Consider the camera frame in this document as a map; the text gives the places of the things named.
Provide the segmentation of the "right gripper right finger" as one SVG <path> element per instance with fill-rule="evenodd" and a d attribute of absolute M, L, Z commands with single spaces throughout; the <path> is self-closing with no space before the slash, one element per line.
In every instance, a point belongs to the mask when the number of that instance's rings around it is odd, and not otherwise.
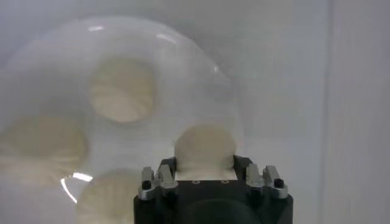
<path fill-rule="evenodd" d="M 288 186 L 279 175 L 275 166 L 266 166 L 262 173 L 259 167 L 248 157 L 233 156 L 234 171 L 240 181 L 244 181 L 249 193 L 258 192 L 261 196 L 268 196 L 284 200 L 288 198 Z"/>

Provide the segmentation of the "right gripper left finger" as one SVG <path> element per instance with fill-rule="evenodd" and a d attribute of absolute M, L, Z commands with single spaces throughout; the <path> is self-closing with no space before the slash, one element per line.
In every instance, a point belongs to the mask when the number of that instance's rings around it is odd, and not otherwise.
<path fill-rule="evenodd" d="M 175 179 L 176 158 L 163 159 L 156 172 L 151 167 L 141 171 L 141 186 L 138 190 L 140 200 L 153 200 L 160 194 L 164 198 L 175 197 L 178 181 Z"/>

